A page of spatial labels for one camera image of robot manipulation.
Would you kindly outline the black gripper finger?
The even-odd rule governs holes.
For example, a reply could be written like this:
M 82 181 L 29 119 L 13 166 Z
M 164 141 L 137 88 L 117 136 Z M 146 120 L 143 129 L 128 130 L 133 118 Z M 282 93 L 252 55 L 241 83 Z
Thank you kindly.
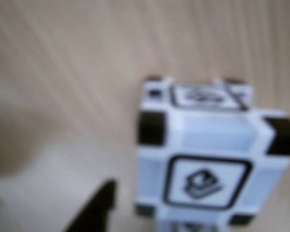
M 117 183 L 106 180 L 65 229 L 66 232 L 105 232 L 109 213 L 116 205 Z

